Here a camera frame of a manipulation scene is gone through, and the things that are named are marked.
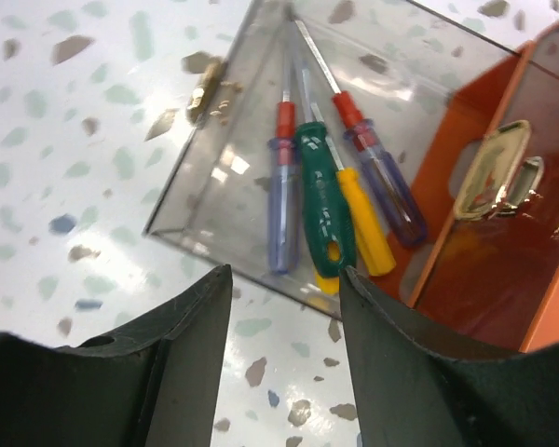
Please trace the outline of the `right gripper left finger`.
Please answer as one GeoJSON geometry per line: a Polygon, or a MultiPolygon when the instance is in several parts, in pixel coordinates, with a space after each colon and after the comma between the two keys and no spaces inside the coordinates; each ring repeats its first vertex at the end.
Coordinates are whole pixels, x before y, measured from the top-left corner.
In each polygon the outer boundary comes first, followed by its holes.
{"type": "Polygon", "coordinates": [[[76,347],[0,332],[0,446],[209,445],[232,288],[217,266],[76,347]]]}

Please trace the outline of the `green screwdriver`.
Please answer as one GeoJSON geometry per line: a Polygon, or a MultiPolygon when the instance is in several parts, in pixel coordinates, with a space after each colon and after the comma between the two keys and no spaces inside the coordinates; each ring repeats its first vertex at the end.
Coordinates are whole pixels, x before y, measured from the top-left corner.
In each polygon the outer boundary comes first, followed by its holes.
{"type": "Polygon", "coordinates": [[[315,270],[324,278],[335,278],[357,261],[354,227],[337,180],[327,128],[312,112],[304,59],[296,50],[292,56],[303,111],[294,141],[301,156],[304,232],[315,270]]]}

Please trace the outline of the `orange drawer box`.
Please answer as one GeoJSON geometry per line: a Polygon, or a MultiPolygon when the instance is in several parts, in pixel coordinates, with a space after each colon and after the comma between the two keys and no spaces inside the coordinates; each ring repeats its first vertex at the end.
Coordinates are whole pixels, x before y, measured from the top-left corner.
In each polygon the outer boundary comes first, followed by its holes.
{"type": "Polygon", "coordinates": [[[459,89],[416,188],[445,217],[408,304],[474,339],[559,342],[559,21],[459,89]]]}

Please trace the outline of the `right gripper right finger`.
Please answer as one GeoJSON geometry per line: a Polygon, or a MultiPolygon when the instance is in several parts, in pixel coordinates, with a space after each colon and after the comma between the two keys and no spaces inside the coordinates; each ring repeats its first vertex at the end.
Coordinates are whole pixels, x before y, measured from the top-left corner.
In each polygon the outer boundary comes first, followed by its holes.
{"type": "Polygon", "coordinates": [[[559,343],[520,353],[471,339],[340,274],[365,446],[559,446],[559,343]]]}

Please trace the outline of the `blue red screwdriver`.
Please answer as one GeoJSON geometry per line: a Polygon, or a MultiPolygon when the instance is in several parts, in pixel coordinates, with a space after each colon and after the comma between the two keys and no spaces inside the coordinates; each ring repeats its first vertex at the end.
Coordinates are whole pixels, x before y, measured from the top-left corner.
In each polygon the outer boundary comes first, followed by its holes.
{"type": "Polygon", "coordinates": [[[376,134],[374,122],[362,114],[348,91],[340,88],[305,23],[297,17],[291,22],[303,37],[333,92],[332,102],[345,127],[344,139],[355,148],[361,171],[391,232],[406,248],[420,244],[428,236],[426,220],[394,158],[376,134]]]}
{"type": "Polygon", "coordinates": [[[267,257],[271,273],[286,275],[298,260],[297,155],[293,137],[296,106],[292,97],[293,56],[288,25],[282,26],[281,97],[276,107],[274,137],[267,146],[271,156],[268,191],[267,257]]]}

